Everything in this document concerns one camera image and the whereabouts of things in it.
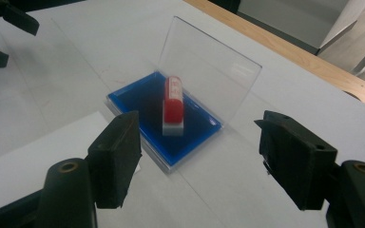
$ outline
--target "blue tray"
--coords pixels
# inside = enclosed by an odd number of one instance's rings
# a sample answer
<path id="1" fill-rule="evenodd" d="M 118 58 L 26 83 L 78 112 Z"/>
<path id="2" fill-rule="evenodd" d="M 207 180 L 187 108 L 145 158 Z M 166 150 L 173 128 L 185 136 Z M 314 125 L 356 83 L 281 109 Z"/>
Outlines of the blue tray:
<path id="1" fill-rule="evenodd" d="M 163 136 L 165 77 L 154 72 L 141 80 L 108 94 L 121 112 L 139 111 L 144 138 L 169 166 L 173 166 L 221 129 L 221 123 L 191 98 L 183 94 L 183 136 Z"/>

